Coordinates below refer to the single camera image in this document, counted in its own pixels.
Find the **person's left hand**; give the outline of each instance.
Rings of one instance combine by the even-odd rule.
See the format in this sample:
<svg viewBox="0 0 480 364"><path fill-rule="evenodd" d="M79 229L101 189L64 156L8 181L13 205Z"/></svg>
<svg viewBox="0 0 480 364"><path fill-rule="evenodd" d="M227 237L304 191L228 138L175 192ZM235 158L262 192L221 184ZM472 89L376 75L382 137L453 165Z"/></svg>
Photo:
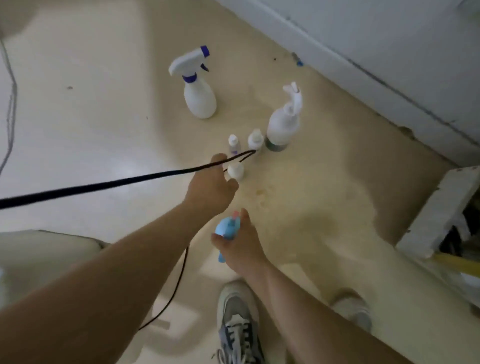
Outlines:
<svg viewBox="0 0 480 364"><path fill-rule="evenodd" d="M225 159L225 154L215 154L211 162ZM195 173L188 186L185 202L200 208L204 213L212 214L213 217L227 209L238 188L239 184L235 179L227 182L222 165L210 167Z"/></svg>

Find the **small white bottle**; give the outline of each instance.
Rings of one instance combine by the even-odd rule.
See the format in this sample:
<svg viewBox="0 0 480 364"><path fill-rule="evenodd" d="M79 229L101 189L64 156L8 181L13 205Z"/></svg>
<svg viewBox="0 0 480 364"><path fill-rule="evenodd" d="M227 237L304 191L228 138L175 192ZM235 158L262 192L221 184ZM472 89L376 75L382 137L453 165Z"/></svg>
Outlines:
<svg viewBox="0 0 480 364"><path fill-rule="evenodd" d="M230 146L230 153L236 156L240 153L240 140L237 138L236 135L231 135L228 137L228 145Z"/></svg>
<svg viewBox="0 0 480 364"><path fill-rule="evenodd" d="M299 114L303 106L300 89L292 82L283 86L283 90L290 95L291 101L276 110L270 118L265 145L273 152L285 150L300 128Z"/></svg>
<svg viewBox="0 0 480 364"><path fill-rule="evenodd" d="M245 169L243 165L239 162L232 162L227 168L227 172L231 178L235 178L237 182L240 182L243 179L243 174L245 173Z"/></svg>
<svg viewBox="0 0 480 364"><path fill-rule="evenodd" d="M264 140L265 138L262 135L262 131L260 129L255 129L248 137L248 149L256 150L257 152L255 153L255 155L258 155L262 150Z"/></svg>
<svg viewBox="0 0 480 364"><path fill-rule="evenodd" d="M216 110L216 98L212 88L197 76L201 69L208 72L204 59L210 56L207 46L201 46L193 52L178 57L172 62L168 71L170 75L181 74L185 81L183 95L187 106L199 119L210 118Z"/></svg>

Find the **forearm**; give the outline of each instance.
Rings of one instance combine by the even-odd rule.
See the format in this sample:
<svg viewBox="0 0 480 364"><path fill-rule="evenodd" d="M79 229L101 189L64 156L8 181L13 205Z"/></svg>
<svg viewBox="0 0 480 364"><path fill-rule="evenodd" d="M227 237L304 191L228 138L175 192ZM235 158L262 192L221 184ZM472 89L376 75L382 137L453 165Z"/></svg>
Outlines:
<svg viewBox="0 0 480 364"><path fill-rule="evenodd" d="M410 363L266 263L246 277L299 363Z"/></svg>
<svg viewBox="0 0 480 364"><path fill-rule="evenodd" d="M181 204L3 310L0 362L116 362L211 217Z"/></svg>

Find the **white cable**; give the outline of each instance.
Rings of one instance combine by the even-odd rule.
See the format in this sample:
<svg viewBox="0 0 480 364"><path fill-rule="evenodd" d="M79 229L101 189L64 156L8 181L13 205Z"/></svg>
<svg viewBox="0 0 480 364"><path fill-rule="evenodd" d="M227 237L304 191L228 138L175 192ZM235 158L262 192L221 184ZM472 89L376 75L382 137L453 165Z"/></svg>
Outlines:
<svg viewBox="0 0 480 364"><path fill-rule="evenodd" d="M17 118L17 81L15 80L15 75L13 74L12 65L10 64L10 59L8 58L8 53L3 43L3 34L0 33L0 51L3 58L3 63L7 68L8 74L10 75L10 79L12 81L12 91L10 93L10 100L8 103L8 111L7 111L7 153L3 158L2 163L0 164L0 176L3 172L3 169L7 165L8 159L10 158L10 154L12 154L13 150L13 142L15 141L15 121Z"/></svg>

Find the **baseboard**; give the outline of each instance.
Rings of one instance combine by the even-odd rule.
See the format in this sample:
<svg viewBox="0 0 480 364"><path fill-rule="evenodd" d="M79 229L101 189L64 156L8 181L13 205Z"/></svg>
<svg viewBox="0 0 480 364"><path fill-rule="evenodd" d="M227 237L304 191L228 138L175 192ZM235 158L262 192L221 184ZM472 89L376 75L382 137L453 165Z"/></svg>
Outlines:
<svg viewBox="0 0 480 364"><path fill-rule="evenodd" d="M259 0L216 0L240 19L339 85L398 126L410 128L415 137L454 163L480 164L480 147L412 100L402 97L351 60L322 44Z"/></svg>

